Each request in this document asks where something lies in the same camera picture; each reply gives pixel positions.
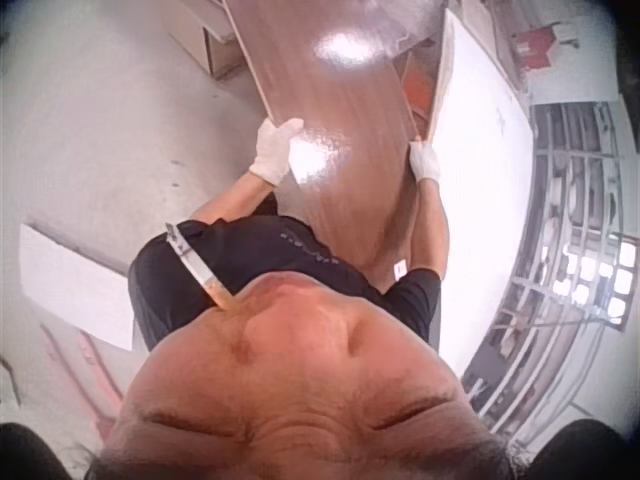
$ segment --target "black t-shirt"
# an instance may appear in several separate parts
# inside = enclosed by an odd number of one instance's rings
[[[339,293],[369,300],[428,341],[440,295],[440,278],[431,270],[413,270],[382,294],[354,267],[334,257],[308,226],[290,217],[258,215],[213,225],[189,220],[178,228],[234,295],[264,273],[299,272]],[[167,243],[166,233],[151,240],[134,260],[129,294],[150,350],[214,306]]]

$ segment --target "white sheet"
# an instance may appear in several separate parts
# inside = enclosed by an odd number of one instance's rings
[[[533,135],[482,47],[447,11],[432,139],[451,229],[441,357],[462,376],[514,267],[529,202]]]
[[[126,277],[21,225],[20,282],[29,299],[65,322],[132,349],[133,310]]]

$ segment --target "gray floor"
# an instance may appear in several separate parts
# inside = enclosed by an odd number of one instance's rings
[[[99,390],[75,330],[20,292],[19,224],[36,221],[126,268],[165,221],[184,219],[244,172],[265,115],[248,71],[209,79],[162,30],[152,3],[23,2],[2,47],[0,337],[23,405],[3,402],[0,415],[40,433],[75,476],[86,468],[78,445],[100,443],[52,370],[39,323],[97,399]],[[133,353],[99,348],[125,389],[146,357],[139,336]]]

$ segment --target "workshop floor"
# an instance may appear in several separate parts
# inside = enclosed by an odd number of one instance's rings
[[[29,425],[75,476],[86,469],[79,445],[96,451],[99,440],[52,370],[39,323],[99,391],[81,368],[75,330],[20,292],[19,224],[36,221],[125,269],[165,221],[184,219],[240,176],[265,115],[248,71],[209,79],[151,3],[21,2],[2,47],[0,337],[23,403],[2,402],[0,420]],[[99,345],[122,389],[146,356],[139,335],[135,344],[133,353]]]

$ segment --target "white glove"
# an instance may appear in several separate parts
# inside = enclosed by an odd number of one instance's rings
[[[430,178],[440,183],[440,163],[429,142],[411,142],[409,161],[417,182],[423,178]]]
[[[266,119],[258,130],[256,159],[249,171],[271,185],[278,186],[289,173],[291,139],[302,131],[304,121],[292,118],[279,127]]]

